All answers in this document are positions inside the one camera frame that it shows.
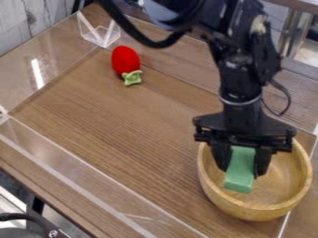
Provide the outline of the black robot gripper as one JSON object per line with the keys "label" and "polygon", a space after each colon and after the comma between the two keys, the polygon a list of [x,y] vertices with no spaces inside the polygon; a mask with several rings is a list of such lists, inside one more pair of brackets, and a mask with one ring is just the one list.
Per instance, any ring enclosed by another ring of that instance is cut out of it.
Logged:
{"label": "black robot gripper", "polygon": [[296,129],[264,112],[261,98],[245,102],[222,99],[221,102],[222,112],[193,119],[194,139],[213,145],[212,152],[222,171],[232,161],[230,145],[257,148],[254,176],[258,179],[268,173],[274,151],[292,151]]}

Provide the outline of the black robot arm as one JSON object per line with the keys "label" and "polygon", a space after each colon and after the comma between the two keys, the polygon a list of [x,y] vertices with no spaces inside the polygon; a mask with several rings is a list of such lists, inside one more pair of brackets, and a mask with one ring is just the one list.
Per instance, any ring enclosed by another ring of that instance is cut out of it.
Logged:
{"label": "black robot arm", "polygon": [[256,149],[253,176],[264,176],[273,155],[292,150],[296,129],[264,112],[264,87],[280,85],[281,56],[261,1],[145,0],[143,8],[163,29],[201,34],[220,70],[222,111],[193,119],[196,140],[209,144],[224,171],[237,146]]}

